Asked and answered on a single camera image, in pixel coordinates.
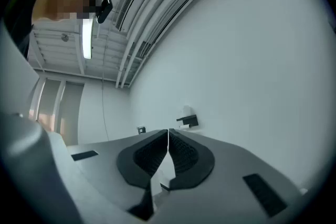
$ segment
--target ceiling light fixture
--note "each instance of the ceiling light fixture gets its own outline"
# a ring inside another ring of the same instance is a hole
[[[83,56],[85,59],[91,59],[92,30],[93,30],[93,18],[83,19],[82,46],[83,46]]]

